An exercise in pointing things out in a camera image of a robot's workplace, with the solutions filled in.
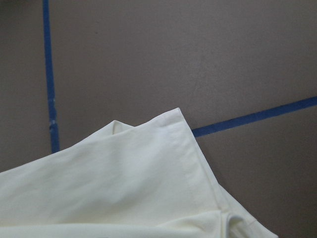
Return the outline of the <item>cream long-sleeve cat shirt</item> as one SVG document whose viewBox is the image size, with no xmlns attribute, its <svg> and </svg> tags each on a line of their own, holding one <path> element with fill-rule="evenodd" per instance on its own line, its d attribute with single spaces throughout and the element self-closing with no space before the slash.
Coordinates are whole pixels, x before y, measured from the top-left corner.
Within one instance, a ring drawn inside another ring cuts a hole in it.
<svg viewBox="0 0 317 238">
<path fill-rule="evenodd" d="M 216 180 L 182 112 L 112 121 L 0 175 L 3 238 L 272 238 Z"/>
</svg>

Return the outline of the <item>brown paper table cover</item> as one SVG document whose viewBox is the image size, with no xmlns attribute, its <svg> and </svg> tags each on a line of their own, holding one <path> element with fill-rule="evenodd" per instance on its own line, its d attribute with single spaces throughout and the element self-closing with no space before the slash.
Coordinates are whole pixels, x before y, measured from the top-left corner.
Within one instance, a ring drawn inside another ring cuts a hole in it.
<svg viewBox="0 0 317 238">
<path fill-rule="evenodd" d="M 317 94 L 314 0 L 51 0 L 61 151 L 112 121 L 189 128 Z M 317 235 L 317 109 L 195 138 L 274 238 Z M 43 3 L 0 3 L 0 173 L 51 155 Z"/>
</svg>

